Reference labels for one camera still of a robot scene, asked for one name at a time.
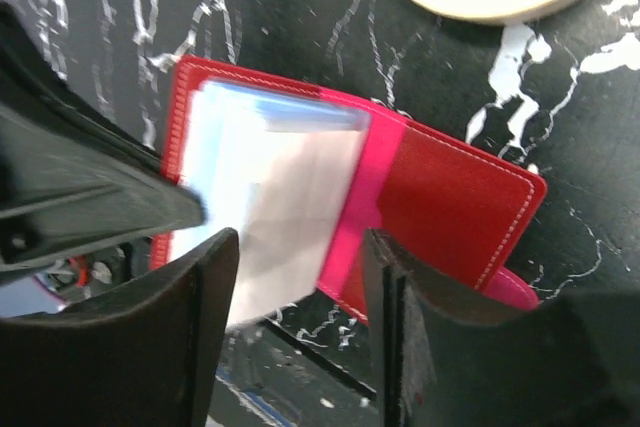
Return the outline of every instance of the red notebook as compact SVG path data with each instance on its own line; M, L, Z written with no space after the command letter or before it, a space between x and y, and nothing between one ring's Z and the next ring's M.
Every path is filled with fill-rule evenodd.
M366 322L358 250L367 228L388 231L422 261L523 309L529 286L502 267L546 194L544 180L374 102L317 85L185 56L169 111L165 175L179 181L189 96L218 78L362 109L371 126L317 287ZM171 234L154 241L164 265Z

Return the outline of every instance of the notebook paper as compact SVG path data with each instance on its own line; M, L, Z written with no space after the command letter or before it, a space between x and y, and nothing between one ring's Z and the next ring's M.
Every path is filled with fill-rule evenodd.
M369 127L356 109L224 83L191 98L181 184L205 224L175 232L173 260L224 227L240 236L228 325L313 292Z

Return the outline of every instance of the black plastic object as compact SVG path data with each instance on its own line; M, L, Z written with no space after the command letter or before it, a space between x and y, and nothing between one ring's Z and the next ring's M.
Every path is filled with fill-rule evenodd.
M0 178L0 283L204 220L199 199L161 176L156 154L66 87L7 4L0 4Z
M0 425L204 426L238 255L226 229L59 314L0 320Z
M363 249L380 425L640 425L640 292L571 292L523 313L380 231Z

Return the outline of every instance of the black marble surface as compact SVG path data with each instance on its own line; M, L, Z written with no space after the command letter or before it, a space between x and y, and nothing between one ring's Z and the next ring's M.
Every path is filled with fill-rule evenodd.
M543 300L640 283L639 0L504 29L408 0L9 1L70 86L147 145L162 148L183 53L319 83L540 172L549 195L508 267ZM326 297L273 322L369 383L366 329Z

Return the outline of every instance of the red leather cover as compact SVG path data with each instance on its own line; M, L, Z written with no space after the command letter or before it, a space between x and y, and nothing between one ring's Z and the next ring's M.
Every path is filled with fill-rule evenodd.
M541 177L373 102L190 56L183 57L176 69L164 155L165 175L175 182L190 92L213 77L372 114L362 158L318 281L321 290L362 321L367 319L357 252L366 228L385 229L424 262L484 291L546 194ZM170 234L155 239L154 266L166 261L169 241ZM513 286L505 297L517 294L520 306L535 304L526 284L504 271L501 277L501 282L492 283L492 296L496 286Z

